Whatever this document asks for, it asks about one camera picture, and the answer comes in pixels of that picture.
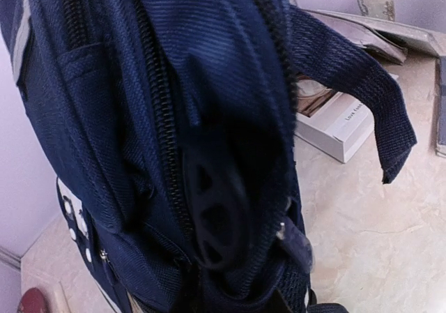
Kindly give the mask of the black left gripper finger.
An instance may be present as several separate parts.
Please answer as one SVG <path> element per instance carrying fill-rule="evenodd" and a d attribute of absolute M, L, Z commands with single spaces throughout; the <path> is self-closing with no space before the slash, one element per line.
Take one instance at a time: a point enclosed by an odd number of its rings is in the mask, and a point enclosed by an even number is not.
<path fill-rule="evenodd" d="M 246 251 L 246 190 L 233 157 L 224 146 L 186 144 L 183 178 L 198 260 L 232 268 Z"/>

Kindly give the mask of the navy blue student backpack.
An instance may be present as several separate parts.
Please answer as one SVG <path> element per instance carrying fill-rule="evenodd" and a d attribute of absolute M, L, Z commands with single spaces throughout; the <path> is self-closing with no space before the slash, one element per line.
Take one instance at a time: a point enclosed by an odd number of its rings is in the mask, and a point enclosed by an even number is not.
<path fill-rule="evenodd" d="M 293 156 L 301 75 L 371 110 L 383 182 L 416 143 L 401 89 L 289 0 L 1 0 L 1 35 L 61 210 L 116 312 L 343 312 L 309 275 Z M 183 149 L 226 147 L 246 251 L 197 257 Z"/>

